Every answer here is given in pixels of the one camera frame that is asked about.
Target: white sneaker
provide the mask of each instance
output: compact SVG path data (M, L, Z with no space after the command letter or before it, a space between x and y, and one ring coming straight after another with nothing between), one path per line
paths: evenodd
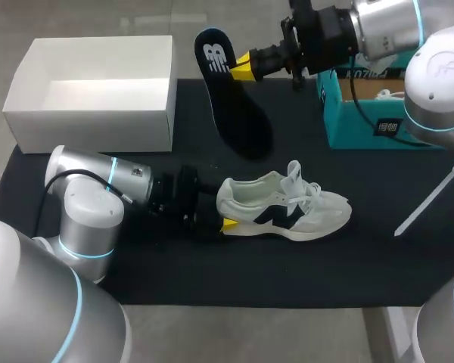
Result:
M304 181L297 161L289 163L287 177L270 172L254 181L226 179L217 194L217 209L237 222L224 234L276 233L290 240L324 237L343 227L351 216L348 200Z

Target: white cable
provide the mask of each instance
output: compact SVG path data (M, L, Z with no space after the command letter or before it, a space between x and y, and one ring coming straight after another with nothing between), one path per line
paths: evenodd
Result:
M446 186L454 179L454 166L452 167L451 172L447 177L442 180L442 182L429 194L427 198L422 202L416 210L395 230L393 234L395 237L400 236L406 229L425 211L425 209L434 201L434 199L443 191Z

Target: shoe tongue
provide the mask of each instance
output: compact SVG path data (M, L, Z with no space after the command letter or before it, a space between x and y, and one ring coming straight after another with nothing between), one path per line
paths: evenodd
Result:
M288 176L281 180L281 188L290 199L306 195L303 176L301 175L301 164L296 160L289 163Z

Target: teal shoebox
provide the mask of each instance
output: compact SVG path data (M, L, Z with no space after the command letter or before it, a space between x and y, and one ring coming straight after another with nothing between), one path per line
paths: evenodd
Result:
M363 111L375 126L368 125L356 109L350 90L350 80L338 78L337 71L320 73L317 79L328 142L334 149L417 149L401 144L392 138L417 142L407 131L403 100L377 100L377 94L388 89L391 93L403 92L404 81L356 77L356 96Z

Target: black cable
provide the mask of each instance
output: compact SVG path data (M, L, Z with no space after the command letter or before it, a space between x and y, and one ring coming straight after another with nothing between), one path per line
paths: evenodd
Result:
M351 67L350 67L350 89L351 89L351 95L353 102L355 103L355 107L358 110L360 116L362 117L363 121L365 121L366 124L368 124L373 131L376 130L375 125L370 121L369 117L366 115L365 111L362 109L360 106L360 103L358 102L358 98L356 96L356 91L355 91L355 56L351 57ZM400 144L404 145L409 145L409 146L415 146L415 147L429 147L429 144L424 144L421 142L412 142L412 141L406 141L402 140L400 138L396 138L395 136L389 136L389 135L383 135L385 138L389 138L391 140L394 140Z
M45 198L47 197L47 191L54 184L54 182L56 180L58 180L59 178L62 178L64 176L74 175L74 174L85 175L85 176L88 176L89 178L93 178L97 182L103 184L105 187L108 187L113 193L115 193L119 198L125 200L127 203L129 203L129 204L134 203L134 201L131 198L129 198L127 195L121 193L121 191L118 188L116 188L114 185L109 184L101 176L99 176L93 172L90 172L89 170L72 169L72 170L66 170L65 172L59 172L57 175L54 175L54 177L51 178L51 180L48 181L47 185L45 186L44 191L42 192L42 196L40 198L39 209L37 210L36 223L33 228L32 237L37 237L37 232L39 230L40 217L42 215L42 209L44 208Z

